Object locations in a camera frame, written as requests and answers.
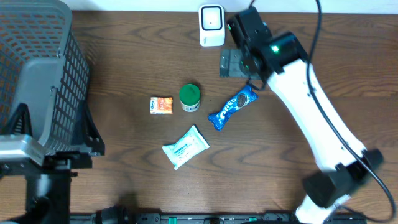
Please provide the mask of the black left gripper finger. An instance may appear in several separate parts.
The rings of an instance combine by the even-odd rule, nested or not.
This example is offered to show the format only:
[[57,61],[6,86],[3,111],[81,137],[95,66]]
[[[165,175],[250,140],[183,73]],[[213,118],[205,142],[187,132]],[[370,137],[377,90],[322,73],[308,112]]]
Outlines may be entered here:
[[79,122],[79,141],[81,142],[80,151],[89,154],[91,157],[104,156],[104,141],[95,126],[90,109],[85,100],[82,100],[80,103]]
[[25,103],[20,103],[7,122],[1,129],[2,135],[28,134],[32,136],[32,125],[30,120],[29,108]]

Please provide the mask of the blue Oreo cookie pack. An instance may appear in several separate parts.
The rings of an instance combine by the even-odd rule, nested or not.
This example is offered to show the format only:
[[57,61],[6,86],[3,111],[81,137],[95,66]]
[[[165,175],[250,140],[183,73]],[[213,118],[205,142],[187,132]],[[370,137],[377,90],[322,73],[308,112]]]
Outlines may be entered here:
[[256,101],[258,97],[258,94],[253,91],[251,86],[245,85],[224,104],[224,107],[219,112],[208,115],[208,120],[217,131],[221,131],[235,112]]

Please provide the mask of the green lid white jar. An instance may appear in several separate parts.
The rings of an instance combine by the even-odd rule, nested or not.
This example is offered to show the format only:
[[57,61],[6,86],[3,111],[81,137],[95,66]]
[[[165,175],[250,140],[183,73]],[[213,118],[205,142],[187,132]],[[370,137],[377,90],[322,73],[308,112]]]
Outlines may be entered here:
[[179,97],[184,111],[194,112],[199,109],[201,93],[199,87],[196,85],[189,83],[181,87]]

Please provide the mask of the orange tissue pack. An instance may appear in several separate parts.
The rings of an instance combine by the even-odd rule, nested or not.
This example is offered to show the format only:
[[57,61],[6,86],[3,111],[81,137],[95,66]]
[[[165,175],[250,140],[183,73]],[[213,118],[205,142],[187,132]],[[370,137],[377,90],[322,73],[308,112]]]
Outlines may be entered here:
[[172,113],[173,113],[172,97],[150,98],[150,114],[172,114]]

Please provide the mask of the white wet wipes pack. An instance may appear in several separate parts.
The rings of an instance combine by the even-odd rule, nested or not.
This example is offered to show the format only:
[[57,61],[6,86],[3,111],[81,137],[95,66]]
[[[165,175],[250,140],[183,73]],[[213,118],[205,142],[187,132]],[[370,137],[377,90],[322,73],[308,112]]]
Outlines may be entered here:
[[195,155],[209,148],[210,145],[193,125],[175,144],[163,146],[162,150],[177,170]]

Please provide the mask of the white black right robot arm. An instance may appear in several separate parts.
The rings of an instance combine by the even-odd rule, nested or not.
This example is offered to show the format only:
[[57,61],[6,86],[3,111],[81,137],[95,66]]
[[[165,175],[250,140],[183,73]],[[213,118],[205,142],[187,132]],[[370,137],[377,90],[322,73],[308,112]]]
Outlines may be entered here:
[[226,25],[240,51],[240,72],[269,86],[310,145],[319,170],[303,179],[306,196],[295,216],[300,223],[323,223],[368,182],[383,156],[378,149],[367,150],[346,127],[293,33],[273,36],[255,7]]

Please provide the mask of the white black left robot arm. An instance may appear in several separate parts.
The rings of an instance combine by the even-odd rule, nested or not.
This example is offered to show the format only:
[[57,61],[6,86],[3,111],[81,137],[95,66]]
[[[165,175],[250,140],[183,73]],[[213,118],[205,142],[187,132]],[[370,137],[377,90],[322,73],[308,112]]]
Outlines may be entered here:
[[25,214],[8,223],[129,223],[124,207],[105,208],[92,215],[70,213],[70,191],[76,169],[90,169],[92,158],[104,155],[104,142],[94,125],[88,105],[78,104],[72,132],[72,152],[46,155],[32,137],[28,106],[21,103],[1,128],[1,177],[26,179]]

